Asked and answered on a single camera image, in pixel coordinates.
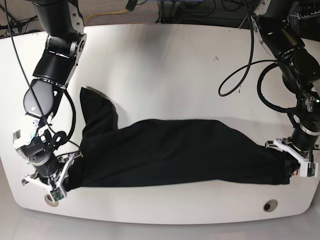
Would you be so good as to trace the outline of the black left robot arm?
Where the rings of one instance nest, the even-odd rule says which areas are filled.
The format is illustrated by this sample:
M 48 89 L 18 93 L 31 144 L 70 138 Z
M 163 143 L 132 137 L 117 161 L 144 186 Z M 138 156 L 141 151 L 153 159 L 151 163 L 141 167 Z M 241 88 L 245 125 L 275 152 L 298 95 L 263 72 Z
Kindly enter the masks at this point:
M 314 151 L 320 136 L 320 64 L 305 48 L 303 40 L 291 27 L 288 17 L 298 2 L 294 0 L 260 0 L 251 13 L 254 30 L 264 49 L 274 57 L 257 82 L 260 100 L 272 110 L 285 113 L 293 125 L 287 138 L 267 141 L 273 147 L 293 156 L 299 163 L 300 177 L 317 177 L 319 163 Z M 280 68 L 285 87 L 295 94 L 296 106 L 284 108 L 267 101 L 262 94 L 262 81 L 274 68 Z

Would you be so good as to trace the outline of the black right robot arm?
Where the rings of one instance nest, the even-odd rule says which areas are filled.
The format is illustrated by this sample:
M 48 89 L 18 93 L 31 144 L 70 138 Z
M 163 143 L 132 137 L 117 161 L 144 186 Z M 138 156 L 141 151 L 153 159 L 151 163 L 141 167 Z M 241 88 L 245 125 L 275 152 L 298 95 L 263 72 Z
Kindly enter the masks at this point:
M 55 155 L 60 146 L 70 142 L 76 119 L 72 118 L 69 132 L 54 131 L 51 122 L 62 98 L 69 96 L 67 87 L 87 36 L 76 0 L 35 0 L 32 4 L 47 39 L 33 80 L 27 82 L 28 90 L 23 98 L 24 124 L 13 134 L 13 146 L 35 168 L 33 174 L 22 179 L 22 184 L 31 183 L 45 189 L 46 200 L 57 204 L 67 196 L 64 181 L 81 152 Z

